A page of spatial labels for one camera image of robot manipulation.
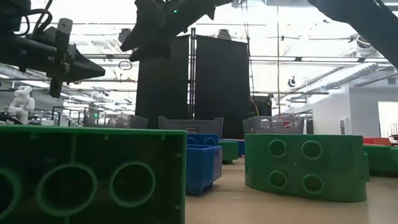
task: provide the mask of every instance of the blue plastic bin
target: blue plastic bin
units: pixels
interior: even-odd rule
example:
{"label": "blue plastic bin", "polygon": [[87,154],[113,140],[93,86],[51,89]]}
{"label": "blue plastic bin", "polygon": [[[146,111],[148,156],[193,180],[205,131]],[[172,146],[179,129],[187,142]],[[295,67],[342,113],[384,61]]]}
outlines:
{"label": "blue plastic bin", "polygon": [[187,134],[187,144],[218,146],[218,135],[216,134]]}
{"label": "blue plastic bin", "polygon": [[222,141],[235,141],[238,142],[238,156],[242,157],[244,155],[244,140],[241,139],[222,139]]}
{"label": "blue plastic bin", "polygon": [[187,195],[201,195],[213,188],[222,174],[221,146],[187,146]]}

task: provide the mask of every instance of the concrete floor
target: concrete floor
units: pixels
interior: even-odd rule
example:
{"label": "concrete floor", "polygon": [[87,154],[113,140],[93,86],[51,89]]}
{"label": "concrete floor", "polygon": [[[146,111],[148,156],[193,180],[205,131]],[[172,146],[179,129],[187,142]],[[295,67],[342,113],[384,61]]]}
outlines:
{"label": "concrete floor", "polygon": [[396,224],[398,179],[371,177],[368,201],[336,203],[287,197],[244,184],[244,160],[223,166],[212,191],[187,197],[188,224]]}

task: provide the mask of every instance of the lego stud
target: lego stud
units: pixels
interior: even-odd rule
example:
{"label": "lego stud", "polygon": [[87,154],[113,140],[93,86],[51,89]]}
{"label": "lego stud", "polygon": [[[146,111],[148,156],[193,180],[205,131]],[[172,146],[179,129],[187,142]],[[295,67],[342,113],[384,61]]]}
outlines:
{"label": "lego stud", "polygon": [[307,174],[303,178],[303,187],[310,194],[319,194],[323,191],[323,181],[316,174]]}
{"label": "lego stud", "polygon": [[287,153],[286,143],[281,140],[276,139],[271,141],[268,145],[268,148],[271,154],[276,158],[281,158],[286,156]]}
{"label": "lego stud", "polygon": [[205,145],[207,146],[215,146],[216,145],[216,141],[212,138],[206,138],[205,139]]}
{"label": "lego stud", "polygon": [[15,173],[0,169],[0,220],[8,217],[21,199],[22,184]]}
{"label": "lego stud", "polygon": [[39,208],[53,217],[67,217],[84,210],[94,199],[98,181],[83,164],[64,164],[48,171],[36,188]]}
{"label": "lego stud", "polygon": [[305,158],[317,160],[323,155],[323,147],[319,142],[306,141],[301,147],[301,152]]}
{"label": "lego stud", "polygon": [[187,144],[197,144],[194,138],[187,138]]}
{"label": "lego stud", "polygon": [[275,170],[269,176],[269,183],[276,189],[283,189],[287,184],[287,176],[284,172]]}
{"label": "lego stud", "polygon": [[117,168],[109,184],[111,198],[120,207],[135,208],[147,202],[155,190],[155,174],[143,162],[133,161]]}

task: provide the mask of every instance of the black curtain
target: black curtain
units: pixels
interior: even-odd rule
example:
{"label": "black curtain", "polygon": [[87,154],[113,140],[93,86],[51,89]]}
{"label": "black curtain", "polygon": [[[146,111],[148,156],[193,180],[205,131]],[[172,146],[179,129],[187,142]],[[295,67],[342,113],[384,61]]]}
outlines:
{"label": "black curtain", "polygon": [[249,118],[248,46],[197,36],[195,119],[224,118],[223,138],[242,139]]}
{"label": "black curtain", "polygon": [[148,128],[159,128],[158,117],[188,119],[189,36],[172,43],[172,58],[139,64],[136,115],[148,119]]}

